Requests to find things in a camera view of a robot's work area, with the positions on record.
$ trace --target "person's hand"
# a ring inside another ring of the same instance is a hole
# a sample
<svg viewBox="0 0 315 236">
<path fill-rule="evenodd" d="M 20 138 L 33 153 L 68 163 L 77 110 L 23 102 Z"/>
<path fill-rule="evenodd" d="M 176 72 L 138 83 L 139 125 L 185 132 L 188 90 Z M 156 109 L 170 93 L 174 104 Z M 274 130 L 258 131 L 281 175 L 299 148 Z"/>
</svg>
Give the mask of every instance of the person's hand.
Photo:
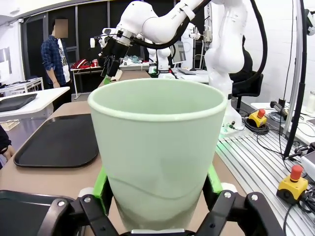
<svg viewBox="0 0 315 236">
<path fill-rule="evenodd" d="M 54 82 L 53 85 L 54 85 L 54 89 L 60 88 L 60 84 L 58 82 Z"/>
<path fill-rule="evenodd" d="M 8 149 L 5 151 L 5 153 L 3 154 L 3 156 L 6 158 L 6 160 L 10 160 L 10 158 L 15 154 L 15 150 L 13 148 L 12 145 L 8 146 Z"/>
</svg>

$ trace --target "black pants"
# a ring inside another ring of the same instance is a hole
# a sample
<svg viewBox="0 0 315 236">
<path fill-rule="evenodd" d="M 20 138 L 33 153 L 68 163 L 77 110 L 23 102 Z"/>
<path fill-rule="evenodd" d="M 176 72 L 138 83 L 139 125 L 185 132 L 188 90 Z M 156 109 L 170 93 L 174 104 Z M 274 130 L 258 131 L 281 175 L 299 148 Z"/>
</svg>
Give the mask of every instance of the black pants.
<svg viewBox="0 0 315 236">
<path fill-rule="evenodd" d="M 68 83 L 66 83 L 65 85 L 60 85 L 60 87 L 70 87 L 71 88 L 71 81 L 69 81 Z M 49 84 L 49 88 L 53 89 L 54 86 Z M 53 105 L 54 105 L 54 112 L 61 107 L 64 103 L 68 103 L 71 102 L 71 89 L 68 90 L 67 92 L 65 92 L 63 95 L 61 95 L 60 97 L 58 97 L 55 101 L 53 101 Z"/>
</svg>

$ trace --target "computer monitor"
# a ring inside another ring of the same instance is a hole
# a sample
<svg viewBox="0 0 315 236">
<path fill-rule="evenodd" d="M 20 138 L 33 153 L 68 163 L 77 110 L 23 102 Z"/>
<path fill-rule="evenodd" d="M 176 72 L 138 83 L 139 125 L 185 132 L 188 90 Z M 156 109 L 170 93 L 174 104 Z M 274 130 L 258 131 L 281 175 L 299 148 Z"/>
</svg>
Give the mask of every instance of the computer monitor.
<svg viewBox="0 0 315 236">
<path fill-rule="evenodd" d="M 173 58 L 173 64 L 179 64 L 186 61 L 186 55 L 184 50 L 184 44 L 182 41 L 177 41 L 175 44 L 175 56 Z M 174 47 L 171 46 L 172 56 L 174 55 Z"/>
</svg>

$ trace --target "person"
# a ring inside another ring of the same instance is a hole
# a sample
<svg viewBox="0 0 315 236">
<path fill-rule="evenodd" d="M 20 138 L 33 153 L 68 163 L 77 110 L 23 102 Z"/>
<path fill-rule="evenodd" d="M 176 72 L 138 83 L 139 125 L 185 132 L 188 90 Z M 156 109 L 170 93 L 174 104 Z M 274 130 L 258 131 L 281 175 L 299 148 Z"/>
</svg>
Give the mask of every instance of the person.
<svg viewBox="0 0 315 236">
<path fill-rule="evenodd" d="M 246 81 L 252 76 L 252 57 L 244 48 L 245 36 L 243 36 L 243 54 L 244 54 L 244 66 L 243 69 L 237 73 L 230 74 L 230 78 L 234 83 Z"/>
<path fill-rule="evenodd" d="M 68 37 L 67 19 L 57 17 L 52 26 L 52 34 L 41 45 L 41 56 L 47 73 L 47 83 L 50 89 L 70 87 L 72 80 L 70 78 L 69 59 L 63 40 L 63 38 Z M 54 111 L 68 102 L 71 102 L 71 90 L 53 102 Z"/>
<path fill-rule="evenodd" d="M 5 132 L 5 130 L 0 125 L 0 153 L 6 158 L 8 161 L 15 153 L 13 146 L 11 145 L 11 140 L 9 140 L 9 136 Z"/>
</svg>

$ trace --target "grooved metal surface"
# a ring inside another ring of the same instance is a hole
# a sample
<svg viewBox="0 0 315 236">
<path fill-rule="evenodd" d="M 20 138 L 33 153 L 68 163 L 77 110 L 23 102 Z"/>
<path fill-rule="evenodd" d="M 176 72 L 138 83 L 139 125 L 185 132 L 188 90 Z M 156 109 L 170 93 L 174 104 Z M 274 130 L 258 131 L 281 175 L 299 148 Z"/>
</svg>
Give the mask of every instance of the grooved metal surface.
<svg viewBox="0 0 315 236">
<path fill-rule="evenodd" d="M 269 132 L 258 138 L 259 143 L 265 147 L 280 151 L 277 134 Z M 284 152 L 286 140 L 283 137 L 280 140 Z M 216 152 L 247 194 L 261 192 L 265 195 L 282 226 L 289 205 L 280 200 L 276 192 L 280 181 L 289 175 L 289 171 L 285 168 L 281 155 L 261 147 L 257 143 L 256 134 L 220 138 Z M 294 165 L 290 161 L 285 163 L 289 169 Z M 287 219 L 286 233 L 288 236 L 315 236 L 315 216 L 294 206 Z"/>
</svg>

